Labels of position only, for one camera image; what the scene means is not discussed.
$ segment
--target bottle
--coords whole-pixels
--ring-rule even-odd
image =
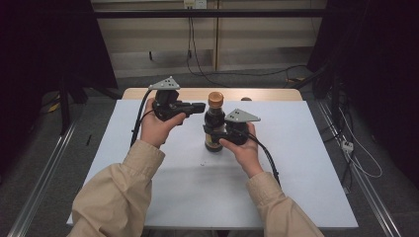
[[[219,92],[209,93],[209,109],[205,115],[206,130],[224,132],[225,113],[222,110],[224,97]],[[222,149],[219,142],[212,141],[210,135],[206,133],[206,148],[208,151],[217,152]]]

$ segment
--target person's right hand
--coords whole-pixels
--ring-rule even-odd
[[[247,125],[249,132],[256,136],[255,125],[251,122],[247,122]],[[258,144],[253,140],[247,139],[246,143],[239,146],[226,139],[220,139],[219,143],[234,153],[237,162],[249,178],[263,172],[258,158]]]

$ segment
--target person's left hand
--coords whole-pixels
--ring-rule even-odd
[[[154,98],[147,100],[144,115],[153,110],[153,102]],[[169,120],[162,121],[154,112],[151,112],[142,119],[141,135],[139,139],[160,148],[161,144],[163,144],[169,136],[170,130],[176,125],[181,124],[185,117],[185,113],[180,113]]]

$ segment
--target brown bottle cap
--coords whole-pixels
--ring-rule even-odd
[[[209,93],[209,106],[219,108],[222,106],[224,96],[220,92]]]

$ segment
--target beige jacket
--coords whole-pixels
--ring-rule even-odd
[[[163,158],[162,151],[138,140],[122,164],[99,172],[73,203],[68,236],[139,236],[151,202],[151,178]],[[323,236],[270,173],[250,179],[247,189],[265,223],[265,236]]]

